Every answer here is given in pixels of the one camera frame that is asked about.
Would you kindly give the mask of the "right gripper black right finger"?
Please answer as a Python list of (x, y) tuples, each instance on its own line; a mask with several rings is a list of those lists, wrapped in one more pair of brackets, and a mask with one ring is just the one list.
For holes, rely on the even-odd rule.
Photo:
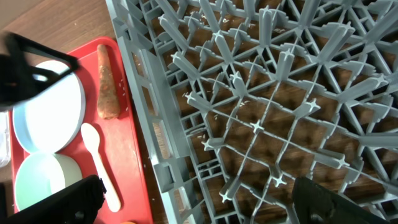
[(292, 199), (299, 223), (387, 223), (381, 217), (362, 209), (306, 177), (299, 177), (295, 180)]

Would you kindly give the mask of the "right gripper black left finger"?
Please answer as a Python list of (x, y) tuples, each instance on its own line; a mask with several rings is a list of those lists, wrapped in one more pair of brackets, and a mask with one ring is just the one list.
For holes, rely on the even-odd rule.
[(6, 224), (93, 224), (103, 206), (106, 188), (102, 179), (90, 175), (65, 189), (3, 218)]

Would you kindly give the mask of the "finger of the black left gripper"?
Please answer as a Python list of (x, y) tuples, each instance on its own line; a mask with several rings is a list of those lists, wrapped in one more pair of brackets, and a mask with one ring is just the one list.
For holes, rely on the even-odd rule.
[[(80, 68), (78, 59), (30, 40), (19, 34), (8, 32), (2, 42), (7, 55), (1, 55), (1, 107), (12, 108), (41, 94), (67, 75)], [(61, 74), (32, 66), (25, 54), (31, 53), (66, 64)]]

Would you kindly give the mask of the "yellow plastic cup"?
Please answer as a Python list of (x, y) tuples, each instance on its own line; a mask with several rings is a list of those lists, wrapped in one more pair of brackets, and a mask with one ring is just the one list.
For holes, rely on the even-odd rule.
[(120, 224), (137, 224), (137, 223), (133, 222), (133, 221), (125, 221), (125, 222), (121, 222)]

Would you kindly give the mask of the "mint green bowl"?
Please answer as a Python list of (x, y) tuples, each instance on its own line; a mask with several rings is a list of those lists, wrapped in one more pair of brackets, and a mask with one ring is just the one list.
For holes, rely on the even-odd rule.
[(62, 154), (38, 152), (22, 162), (16, 174), (14, 195), (19, 211), (82, 179), (79, 165)]

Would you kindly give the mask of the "orange carrot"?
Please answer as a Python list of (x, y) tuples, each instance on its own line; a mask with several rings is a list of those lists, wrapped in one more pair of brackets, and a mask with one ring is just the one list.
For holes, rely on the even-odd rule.
[(97, 56), (99, 74), (98, 116), (102, 119), (116, 119), (120, 115), (121, 109), (105, 45), (99, 44), (97, 46)]

